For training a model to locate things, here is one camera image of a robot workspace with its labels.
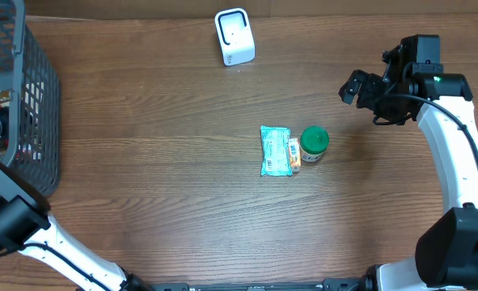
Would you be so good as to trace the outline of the orange small packet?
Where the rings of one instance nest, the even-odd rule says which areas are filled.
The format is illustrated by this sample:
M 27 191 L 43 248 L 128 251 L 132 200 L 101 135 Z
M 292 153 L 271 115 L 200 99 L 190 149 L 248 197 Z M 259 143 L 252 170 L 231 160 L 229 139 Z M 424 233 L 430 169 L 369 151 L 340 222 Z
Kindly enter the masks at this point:
M 290 138 L 288 146 L 290 169 L 293 173 L 299 173 L 302 165 L 299 140 L 296 137 Z

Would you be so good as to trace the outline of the teal wet wipes packet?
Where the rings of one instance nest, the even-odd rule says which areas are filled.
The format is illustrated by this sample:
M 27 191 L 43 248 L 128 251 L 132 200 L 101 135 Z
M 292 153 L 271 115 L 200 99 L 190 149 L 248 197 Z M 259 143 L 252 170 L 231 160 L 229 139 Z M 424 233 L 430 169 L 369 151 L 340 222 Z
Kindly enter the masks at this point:
M 261 175 L 291 176 L 288 143 L 290 129 L 285 127 L 260 126 L 260 137 L 263 150 Z

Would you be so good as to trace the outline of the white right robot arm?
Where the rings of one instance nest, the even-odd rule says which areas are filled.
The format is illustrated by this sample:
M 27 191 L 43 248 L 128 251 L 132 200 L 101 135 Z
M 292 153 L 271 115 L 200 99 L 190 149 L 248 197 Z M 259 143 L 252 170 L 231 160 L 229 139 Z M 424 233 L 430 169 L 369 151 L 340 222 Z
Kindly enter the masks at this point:
M 478 130 L 462 74 L 403 70 L 397 82 L 352 72 L 343 102 L 387 125 L 417 122 L 434 159 L 444 214 L 417 241 L 413 257 L 373 266 L 358 290 L 478 290 Z

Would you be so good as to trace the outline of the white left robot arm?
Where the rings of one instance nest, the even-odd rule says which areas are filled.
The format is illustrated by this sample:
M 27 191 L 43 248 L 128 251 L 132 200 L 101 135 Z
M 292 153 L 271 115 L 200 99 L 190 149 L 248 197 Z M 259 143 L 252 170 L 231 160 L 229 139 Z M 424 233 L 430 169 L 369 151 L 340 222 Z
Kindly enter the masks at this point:
M 47 264 L 82 290 L 151 290 L 65 231 L 46 198 L 0 162 L 0 257 L 18 252 Z

